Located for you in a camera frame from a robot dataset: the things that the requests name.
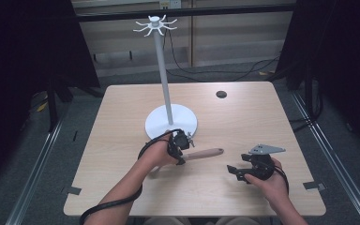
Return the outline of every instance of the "white stand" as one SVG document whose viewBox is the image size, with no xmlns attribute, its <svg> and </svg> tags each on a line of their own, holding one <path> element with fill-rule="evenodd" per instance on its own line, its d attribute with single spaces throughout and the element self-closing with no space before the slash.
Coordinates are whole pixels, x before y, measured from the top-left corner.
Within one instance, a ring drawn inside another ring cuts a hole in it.
<svg viewBox="0 0 360 225">
<path fill-rule="evenodd" d="M 176 128 L 181 128 L 186 132 L 186 134 L 190 134 L 191 136 L 193 136 L 198 126 L 197 117 L 195 116 L 194 112 L 186 106 L 171 104 L 168 79 L 165 68 L 165 60 L 163 57 L 163 51 L 161 46 L 161 36 L 163 36 L 163 34 L 160 31 L 160 28 L 164 27 L 170 30 L 176 29 L 165 26 L 164 24 L 174 23 L 177 20 L 174 20 L 173 22 L 163 22 L 165 20 L 165 16 L 161 20 L 159 19 L 159 17 L 148 18 L 150 19 L 150 23 L 142 24 L 136 22 L 138 25 L 146 25 L 146 27 L 141 30 L 134 31 L 141 32 L 147 28 L 150 28 L 150 31 L 147 35 L 145 35 L 145 37 L 149 36 L 152 31 L 154 32 L 154 41 L 157 50 L 157 61 L 159 65 L 160 80 L 162 82 L 165 105 L 157 107 L 148 115 L 145 121 L 145 131 L 147 132 L 148 137 L 150 137 L 151 139 L 154 139 L 157 136 L 163 134 L 168 129 Z"/>
</svg>

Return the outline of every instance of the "metal frame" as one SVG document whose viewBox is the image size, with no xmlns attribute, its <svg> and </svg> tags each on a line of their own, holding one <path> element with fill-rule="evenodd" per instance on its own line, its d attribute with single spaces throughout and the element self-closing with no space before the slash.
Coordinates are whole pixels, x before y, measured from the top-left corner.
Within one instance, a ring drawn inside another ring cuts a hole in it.
<svg viewBox="0 0 360 225">
<path fill-rule="evenodd" d="M 207 16 L 207 15 L 225 15 L 225 14 L 243 14 L 243 13 L 262 13 L 262 12 L 282 12 L 293 11 L 296 4 L 278 4 L 278 5 L 257 5 L 245 7 L 195 7 L 178 9 L 157 9 L 146 11 L 114 12 L 114 13 L 87 13 L 77 14 L 75 17 L 49 17 L 34 18 L 30 22 L 43 21 L 47 23 L 83 23 L 100 21 L 119 21 L 131 19 L 145 19 L 154 15 L 162 17 L 186 17 L 186 16 Z"/>
<path fill-rule="evenodd" d="M 296 93 L 292 93 L 293 100 L 296 103 L 300 113 L 309 123 L 309 128 L 314 135 L 315 139 L 317 140 L 318 145 L 321 147 L 323 154 L 326 156 L 329 164 L 332 166 L 333 171 L 335 172 L 340 184 L 344 187 L 347 195 L 349 196 L 350 200 L 352 201 L 355 209 L 360 215 L 360 189 L 354 183 L 353 179 L 347 172 L 346 168 L 344 167 L 343 163 L 338 158 L 335 149 L 333 149 L 330 142 L 326 139 L 323 131 L 321 130 L 320 126 L 317 122 L 309 121 L 308 112 L 306 111 L 306 104 L 303 101 L 302 97 Z"/>
<path fill-rule="evenodd" d="M 37 158 L 37 162 L 31 171 L 24 188 L 22 189 L 22 194 L 10 212 L 6 225 L 22 224 L 25 213 L 34 196 L 35 190 L 37 189 L 40 176 L 42 175 L 43 169 L 45 168 L 45 165 L 48 161 L 49 154 L 51 153 L 57 136 L 60 133 L 63 120 L 66 118 L 68 108 L 69 104 L 65 104 L 62 111 L 62 116 L 60 117 L 53 131 L 49 133 L 46 142 L 40 151 L 39 157 Z"/>
</svg>

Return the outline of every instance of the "person's right hand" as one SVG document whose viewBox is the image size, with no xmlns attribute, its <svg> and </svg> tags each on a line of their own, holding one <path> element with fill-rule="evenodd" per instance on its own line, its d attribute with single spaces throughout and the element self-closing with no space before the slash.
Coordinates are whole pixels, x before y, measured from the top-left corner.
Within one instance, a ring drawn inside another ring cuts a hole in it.
<svg viewBox="0 0 360 225">
<path fill-rule="evenodd" d="M 282 169 L 280 162 L 273 157 L 272 159 L 274 164 Z M 273 175 L 265 181 L 251 174 L 245 174 L 245 178 L 262 191 L 264 197 L 270 202 L 271 207 L 289 200 L 285 180 L 278 172 L 274 172 Z"/>
</svg>

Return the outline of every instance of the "table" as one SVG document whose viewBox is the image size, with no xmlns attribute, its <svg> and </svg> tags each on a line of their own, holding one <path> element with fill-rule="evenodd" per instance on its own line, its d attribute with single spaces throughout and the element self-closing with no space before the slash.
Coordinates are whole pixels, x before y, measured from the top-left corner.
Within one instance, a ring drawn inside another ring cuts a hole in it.
<svg viewBox="0 0 360 225">
<path fill-rule="evenodd" d="M 172 104 L 189 107 L 198 118 L 192 153 L 220 147 L 224 154 L 167 166 L 150 172 L 142 196 L 130 215 L 136 217 L 273 216 L 268 202 L 252 185 L 229 174 L 227 165 L 249 168 L 241 154 L 258 143 L 283 147 L 273 157 L 282 162 L 290 183 L 290 198 L 303 216 L 320 216 L 325 206 L 270 82 L 170 83 Z M 225 91 L 225 98 L 217 97 Z M 147 115 L 163 105 L 160 84 L 110 86 L 101 103 L 64 212 L 78 216 L 92 207 L 126 174 L 144 143 L 149 141 Z"/>
</svg>

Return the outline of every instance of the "black pole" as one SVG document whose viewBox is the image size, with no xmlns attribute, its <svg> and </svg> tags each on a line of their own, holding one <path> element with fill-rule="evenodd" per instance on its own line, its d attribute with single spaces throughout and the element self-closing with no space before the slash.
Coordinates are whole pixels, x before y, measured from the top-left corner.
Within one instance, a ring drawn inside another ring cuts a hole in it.
<svg viewBox="0 0 360 225">
<path fill-rule="evenodd" d="M 261 13 L 261 12 L 281 12 L 293 11 L 295 4 L 278 5 L 258 5 L 245 7 L 195 7 L 195 8 L 177 8 L 177 9 L 157 9 L 146 11 L 114 12 L 114 13 L 88 13 L 78 14 L 75 17 L 49 17 L 30 19 L 34 21 L 44 21 L 53 23 L 82 23 L 99 21 L 119 21 L 131 19 L 145 19 L 148 16 L 163 17 L 186 17 L 186 16 L 207 16 L 224 14 L 242 14 L 242 13 Z"/>
<path fill-rule="evenodd" d="M 306 102 L 306 110 L 309 114 L 309 118 L 314 121 L 315 114 L 313 110 L 312 103 L 312 71 L 311 71 L 311 62 L 306 63 L 306 76 L 305 76 L 305 102 Z"/>
<path fill-rule="evenodd" d="M 51 120 L 51 126 L 49 127 L 49 132 L 51 133 L 54 130 L 54 127 L 57 125 L 57 122 L 58 122 L 58 115 L 57 115 L 56 104 L 55 104 L 53 77 L 49 78 L 47 94 L 48 94 L 48 104 L 49 104 L 49 116 L 50 116 L 50 120 Z"/>
</svg>

